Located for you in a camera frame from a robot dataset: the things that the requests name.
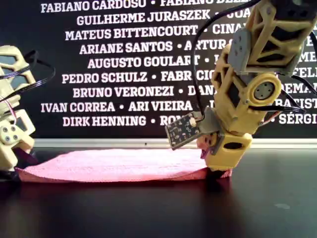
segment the robot frame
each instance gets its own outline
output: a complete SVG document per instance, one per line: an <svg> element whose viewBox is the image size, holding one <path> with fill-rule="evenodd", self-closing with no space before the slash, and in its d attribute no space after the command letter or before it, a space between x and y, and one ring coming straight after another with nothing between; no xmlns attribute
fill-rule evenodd
<svg viewBox="0 0 317 238"><path fill-rule="evenodd" d="M49 67L51 75L36 81L31 69L36 64ZM0 171L15 171L19 155L29 155L35 140L30 136L35 127L25 110L19 106L20 94L39 87L55 76L55 68L38 59L38 52L22 55L15 46L0 47Z"/></svg>
<svg viewBox="0 0 317 238"><path fill-rule="evenodd" d="M198 39L216 20L248 7L253 8L246 26L235 32L232 44L223 49L216 62L211 78L217 91L215 106L204 108L193 62ZM317 52L313 33L316 22L315 0L251 0L210 18L192 42L192 76L199 111L165 127L172 150L196 139L206 166L225 173L238 165L260 126L282 112L305 113L282 90L278 76L299 80L317 95L307 80L293 75L308 36ZM292 106L274 106L280 95L288 98ZM265 119L269 112L273 115Z"/></svg>

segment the pink towel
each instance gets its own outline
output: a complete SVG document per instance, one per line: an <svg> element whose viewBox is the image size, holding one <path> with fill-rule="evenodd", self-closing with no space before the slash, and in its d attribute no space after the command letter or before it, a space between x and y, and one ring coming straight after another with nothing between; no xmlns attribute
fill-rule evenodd
<svg viewBox="0 0 317 238"><path fill-rule="evenodd" d="M198 149L108 149L74 151L18 169L26 182L136 182L196 180L208 169ZM222 178L231 176L231 171Z"/></svg>

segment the printed name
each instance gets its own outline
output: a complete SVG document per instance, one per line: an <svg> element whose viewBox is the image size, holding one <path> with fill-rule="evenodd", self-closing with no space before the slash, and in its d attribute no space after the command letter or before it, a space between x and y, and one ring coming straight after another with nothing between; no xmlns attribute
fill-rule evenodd
<svg viewBox="0 0 317 238"><path fill-rule="evenodd" d="M88 10L109 10L146 7L146 0L95 0L75 2L42 3L41 13L72 12Z"/></svg>

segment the table surface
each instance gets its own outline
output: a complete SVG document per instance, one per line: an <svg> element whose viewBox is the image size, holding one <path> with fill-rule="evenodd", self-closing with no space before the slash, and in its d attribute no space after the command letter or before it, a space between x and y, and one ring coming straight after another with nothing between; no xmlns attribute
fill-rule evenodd
<svg viewBox="0 0 317 238"><path fill-rule="evenodd" d="M1 183L0 237L316 238L316 168L316 150L251 150L231 181Z"/></svg>

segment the circular joint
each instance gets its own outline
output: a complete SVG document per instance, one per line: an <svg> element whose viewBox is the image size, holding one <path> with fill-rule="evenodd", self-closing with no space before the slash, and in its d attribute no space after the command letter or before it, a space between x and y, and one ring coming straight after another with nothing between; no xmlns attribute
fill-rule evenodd
<svg viewBox="0 0 317 238"><path fill-rule="evenodd" d="M265 100L272 96L275 86L271 82L264 82L260 84L254 91L254 97L258 100Z"/></svg>

